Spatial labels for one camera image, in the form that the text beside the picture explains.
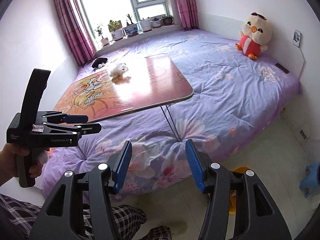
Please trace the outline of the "person left hand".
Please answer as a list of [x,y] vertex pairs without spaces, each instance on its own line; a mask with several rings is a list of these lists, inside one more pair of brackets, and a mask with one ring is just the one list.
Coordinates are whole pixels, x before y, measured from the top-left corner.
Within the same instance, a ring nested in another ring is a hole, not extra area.
[[29,154],[29,148],[19,144],[6,143],[0,153],[0,168],[1,168],[1,182],[2,186],[7,181],[14,177],[18,177],[18,170],[16,159],[17,156],[27,156]]

